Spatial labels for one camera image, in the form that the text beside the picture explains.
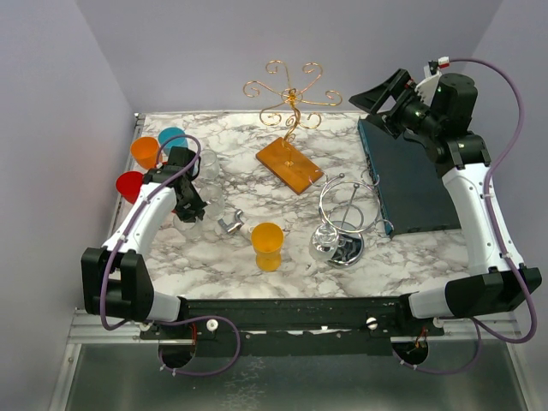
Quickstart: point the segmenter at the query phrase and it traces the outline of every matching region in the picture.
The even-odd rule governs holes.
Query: gray wall
[[[134,118],[73,0],[0,13],[0,406],[47,409]]]
[[[501,0],[77,3],[130,104],[150,112],[275,104],[273,95],[241,92],[248,80],[283,85],[265,72],[272,59],[288,62],[295,76],[304,63],[323,63],[324,80],[309,96],[335,89],[345,97],[339,109],[354,108],[348,97],[400,65],[419,75],[432,57],[471,55]],[[301,76],[295,86],[305,81]]]
[[[474,56],[508,71],[521,89],[527,116],[522,138],[494,177],[506,223],[526,263],[548,273],[548,136],[546,135],[546,65],[548,64],[548,3],[545,0],[505,0],[479,43]],[[489,69],[465,70],[476,80],[479,102],[473,130],[483,135],[491,153],[499,154],[513,134],[517,110],[504,80]],[[533,299],[539,312],[539,332],[522,346],[536,383],[548,406],[548,286]],[[521,328],[528,330],[529,314],[518,310]]]

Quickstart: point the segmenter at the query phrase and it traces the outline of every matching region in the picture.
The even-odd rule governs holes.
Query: red cup
[[[139,171],[128,171],[116,180],[116,190],[127,202],[135,204],[139,198],[140,186],[143,185],[143,174]]]

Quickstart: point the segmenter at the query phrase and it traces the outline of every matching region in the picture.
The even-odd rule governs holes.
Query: black metal frame
[[[423,327],[430,336],[444,334],[431,319],[411,319],[405,306],[405,297],[182,300],[182,313],[185,318],[219,315],[233,321],[241,335],[241,355],[391,355],[391,337],[416,337]],[[367,327],[369,318],[377,320],[374,330]],[[196,325],[198,356],[234,353],[234,332],[227,324],[219,321],[214,332],[203,321]],[[187,326],[154,325],[140,336],[145,340],[187,339],[191,331]]]

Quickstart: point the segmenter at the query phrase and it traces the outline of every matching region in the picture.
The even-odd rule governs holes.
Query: yellow cup
[[[282,264],[283,231],[274,223],[261,223],[251,232],[255,262],[263,271],[274,271]]]

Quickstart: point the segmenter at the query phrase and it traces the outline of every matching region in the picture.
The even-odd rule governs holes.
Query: wooden base
[[[316,182],[324,173],[290,143],[283,147],[282,141],[280,137],[263,148],[255,157],[296,194],[301,194],[312,185],[310,181]],[[291,165],[287,165],[289,158],[293,162]]]

